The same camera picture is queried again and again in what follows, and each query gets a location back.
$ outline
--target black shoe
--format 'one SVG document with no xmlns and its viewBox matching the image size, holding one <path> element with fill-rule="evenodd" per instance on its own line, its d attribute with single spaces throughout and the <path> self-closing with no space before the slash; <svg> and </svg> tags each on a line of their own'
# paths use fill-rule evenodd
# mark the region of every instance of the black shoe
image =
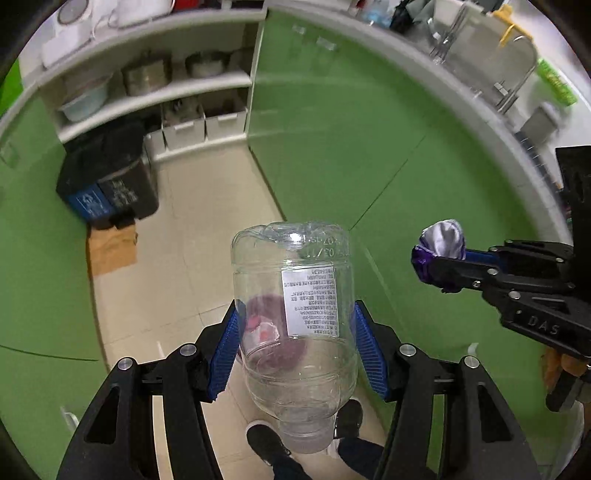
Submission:
<svg viewBox="0 0 591 480">
<path fill-rule="evenodd" d="M 357 438 L 363 423 L 363 408 L 351 398 L 336 414 L 335 439 Z"/>
<path fill-rule="evenodd" d="M 251 449 L 271 466 L 275 465 L 278 459 L 291 455 L 271 425 L 262 420 L 255 420 L 246 427 L 246 441 Z"/>
</svg>

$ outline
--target countertop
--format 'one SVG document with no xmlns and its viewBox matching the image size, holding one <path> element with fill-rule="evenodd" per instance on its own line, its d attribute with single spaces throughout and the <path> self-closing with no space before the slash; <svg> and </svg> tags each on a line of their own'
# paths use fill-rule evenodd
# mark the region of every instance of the countertop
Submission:
<svg viewBox="0 0 591 480">
<path fill-rule="evenodd" d="M 403 69 L 438 97 L 479 138 L 522 200 L 540 238 L 571 244 L 555 193 L 548 187 L 527 152 L 513 136 L 512 125 L 447 69 L 408 39 L 367 25 L 346 14 L 349 3 L 339 0 L 267 0 L 269 9 L 295 15 L 344 35 Z"/>
</svg>

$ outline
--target shelf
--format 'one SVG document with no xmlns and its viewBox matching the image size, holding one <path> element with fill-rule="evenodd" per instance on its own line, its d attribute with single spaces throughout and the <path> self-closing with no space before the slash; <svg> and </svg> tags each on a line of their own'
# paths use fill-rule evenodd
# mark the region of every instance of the shelf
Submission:
<svg viewBox="0 0 591 480">
<path fill-rule="evenodd" d="M 91 59 L 103 52 L 113 49 L 116 46 L 123 45 L 132 40 L 137 40 L 149 35 L 165 33 L 171 30 L 182 28 L 191 28 L 197 25 L 223 24 L 223 23 L 254 23 L 260 22 L 267 16 L 267 9 L 230 9 L 216 10 L 203 9 L 181 13 L 175 13 L 167 17 L 159 18 L 136 27 L 123 28 L 121 30 L 112 30 L 112 34 L 106 38 L 93 41 L 89 45 L 82 47 L 69 57 L 58 62 L 49 70 L 40 70 L 32 72 L 24 79 L 26 85 L 36 83 L 43 86 L 63 75 L 69 70 L 81 65 L 86 60 Z"/>
<path fill-rule="evenodd" d="M 189 147 L 178 148 L 176 150 L 169 150 L 167 148 L 165 152 L 161 153 L 160 155 L 156 155 L 156 157 L 152 160 L 155 163 L 160 163 L 187 153 L 193 153 L 200 150 L 206 150 L 208 148 L 221 147 L 222 145 L 240 143 L 244 141 L 246 141 L 246 133 L 234 135 L 233 137 L 218 138 L 217 140 L 208 140 L 206 138 L 205 142 L 198 143 L 196 145 L 190 145 Z"/>
<path fill-rule="evenodd" d="M 198 93 L 214 92 L 230 88 L 250 87 L 251 78 L 244 72 L 227 72 L 205 79 L 173 80 L 169 85 L 147 95 L 129 97 L 119 94 L 108 100 L 101 109 L 89 118 L 75 124 L 67 124 L 59 130 L 62 143 L 82 135 L 122 115 L 136 112 L 159 103 L 183 98 Z"/>
</svg>

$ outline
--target metal bolt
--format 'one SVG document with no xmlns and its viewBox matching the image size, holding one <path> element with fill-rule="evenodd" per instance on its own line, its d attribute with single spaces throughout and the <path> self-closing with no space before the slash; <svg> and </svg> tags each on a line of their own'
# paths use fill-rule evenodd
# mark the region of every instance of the metal bolt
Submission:
<svg viewBox="0 0 591 480">
<path fill-rule="evenodd" d="M 467 367 L 470 367 L 470 368 L 478 368 L 480 366 L 480 362 L 478 361 L 478 359 L 475 356 L 467 356 L 464 359 L 464 363 L 466 364 Z"/>
<path fill-rule="evenodd" d="M 405 343 L 404 345 L 400 346 L 400 353 L 404 356 L 413 356 L 415 353 L 417 353 L 417 349 L 414 347 L 414 345 Z"/>
<path fill-rule="evenodd" d="M 195 355 L 195 353 L 197 352 L 197 347 L 194 346 L 192 343 L 188 343 L 187 345 L 183 345 L 181 347 L 180 352 L 182 356 Z"/>
<path fill-rule="evenodd" d="M 119 370 L 129 370 L 131 368 L 131 366 L 134 364 L 134 360 L 132 358 L 122 358 L 121 360 L 119 360 L 119 362 L 117 363 L 117 368 Z"/>
</svg>

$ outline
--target tiled floor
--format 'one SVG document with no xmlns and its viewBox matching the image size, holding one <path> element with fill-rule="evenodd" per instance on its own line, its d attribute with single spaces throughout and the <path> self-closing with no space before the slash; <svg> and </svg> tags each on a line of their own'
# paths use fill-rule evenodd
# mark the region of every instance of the tiled floor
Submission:
<svg viewBox="0 0 591 480">
<path fill-rule="evenodd" d="M 161 206 L 138 222 L 138 262 L 95 279 L 100 331 L 109 366 L 133 356 L 160 359 L 222 320 L 233 299 L 230 243 L 243 228 L 281 220 L 247 147 L 225 148 L 171 161 L 159 170 Z M 226 480 L 273 477 L 246 443 L 246 425 L 264 418 L 252 402 L 239 364 L 228 387 L 204 404 L 207 427 Z M 362 437 L 383 445 L 384 431 L 365 400 Z M 172 478 L 161 399 L 154 405 L 161 479 Z M 298 456 L 322 480 L 359 479 L 325 453 Z"/>
</svg>

